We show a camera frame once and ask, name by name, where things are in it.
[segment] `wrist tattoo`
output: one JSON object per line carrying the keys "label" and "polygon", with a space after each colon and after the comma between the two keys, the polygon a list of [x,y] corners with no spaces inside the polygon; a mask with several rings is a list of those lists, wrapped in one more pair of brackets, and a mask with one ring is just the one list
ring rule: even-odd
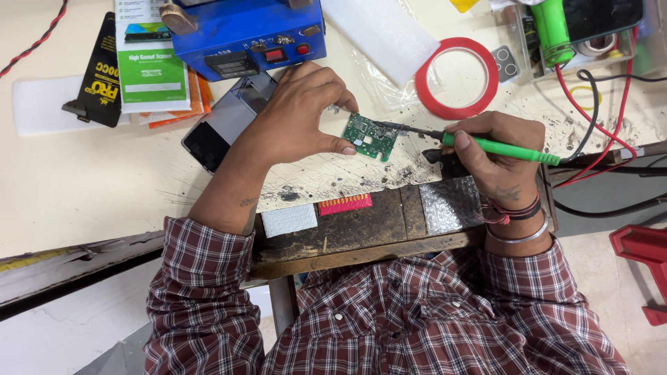
{"label": "wrist tattoo", "polygon": [[254,198],[248,198],[246,200],[241,201],[241,207],[245,206],[250,206],[251,204],[255,203],[259,197],[254,197]]}
{"label": "wrist tattoo", "polygon": [[521,190],[517,190],[518,187],[519,185],[514,185],[509,189],[501,189],[500,186],[496,185],[496,191],[494,192],[496,200],[518,201],[521,192]]}

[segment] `silver bangle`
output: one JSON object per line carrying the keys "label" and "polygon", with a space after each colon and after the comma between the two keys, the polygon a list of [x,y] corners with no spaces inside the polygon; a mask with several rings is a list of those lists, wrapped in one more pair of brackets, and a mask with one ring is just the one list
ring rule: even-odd
{"label": "silver bangle", "polygon": [[542,227],[540,228],[540,230],[538,230],[537,233],[535,233],[535,234],[532,235],[532,236],[528,236],[528,237],[526,237],[526,238],[520,238],[520,239],[518,239],[518,240],[503,240],[502,238],[498,238],[498,237],[496,237],[493,233],[491,233],[491,229],[489,228],[489,224],[486,224],[486,233],[487,233],[491,238],[493,238],[494,240],[496,240],[496,241],[498,241],[498,242],[502,242],[503,244],[521,244],[521,243],[523,243],[523,242],[528,242],[528,241],[530,241],[530,240],[534,240],[534,239],[536,239],[537,237],[540,237],[540,234],[543,234],[544,231],[546,230],[546,227],[549,226],[549,218],[547,217],[547,215],[546,215],[546,211],[544,210],[544,208],[542,208],[542,212],[544,213],[544,224],[542,225]]}

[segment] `person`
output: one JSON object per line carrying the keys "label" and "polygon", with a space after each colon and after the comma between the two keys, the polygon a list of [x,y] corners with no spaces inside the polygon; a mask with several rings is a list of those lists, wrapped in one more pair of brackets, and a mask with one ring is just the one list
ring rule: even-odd
{"label": "person", "polygon": [[301,314],[265,355],[259,308],[239,289],[259,193],[275,164],[356,153],[318,129],[333,103],[359,110],[330,68],[288,69],[189,215],[165,219],[163,266],[147,299],[146,373],[629,373],[577,291],[558,240],[542,229],[538,164],[487,155],[469,135],[541,150],[544,126],[497,112],[449,126],[455,147],[444,152],[456,152],[495,202],[490,221],[524,217],[489,224],[484,248],[311,272],[299,291]]}

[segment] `red power switch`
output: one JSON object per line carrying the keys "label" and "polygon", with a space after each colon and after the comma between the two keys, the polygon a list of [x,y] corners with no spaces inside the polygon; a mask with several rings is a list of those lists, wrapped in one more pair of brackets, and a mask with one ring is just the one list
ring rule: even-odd
{"label": "red power switch", "polygon": [[300,55],[305,55],[309,51],[310,51],[310,46],[307,45],[307,44],[302,44],[302,45],[296,47],[296,53],[298,53]]}
{"label": "red power switch", "polygon": [[266,56],[266,61],[270,63],[286,60],[282,49],[274,49],[273,51],[265,52],[264,56]]}

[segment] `plaid shirt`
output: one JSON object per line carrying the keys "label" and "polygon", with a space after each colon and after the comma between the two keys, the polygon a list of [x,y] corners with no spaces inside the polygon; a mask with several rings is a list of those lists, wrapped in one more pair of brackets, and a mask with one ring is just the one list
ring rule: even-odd
{"label": "plaid shirt", "polygon": [[253,236],[165,220],[148,297],[148,374],[629,374],[577,291],[558,241],[311,272],[301,315],[263,352],[239,290]]}

